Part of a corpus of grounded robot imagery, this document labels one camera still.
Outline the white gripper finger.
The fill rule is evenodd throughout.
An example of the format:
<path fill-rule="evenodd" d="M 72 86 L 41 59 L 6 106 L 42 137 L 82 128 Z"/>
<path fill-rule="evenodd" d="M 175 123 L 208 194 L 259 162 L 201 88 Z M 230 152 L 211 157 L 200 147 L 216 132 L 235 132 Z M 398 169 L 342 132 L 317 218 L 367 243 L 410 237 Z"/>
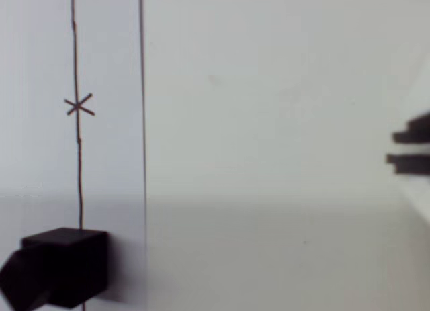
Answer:
<path fill-rule="evenodd" d="M 400 188 L 416 213 L 429 223 L 429 155 L 387 154 L 386 162 L 394 166 Z"/>
<path fill-rule="evenodd" d="M 422 73 L 405 101 L 405 129 L 393 133 L 398 144 L 429 144 L 429 73 Z"/>

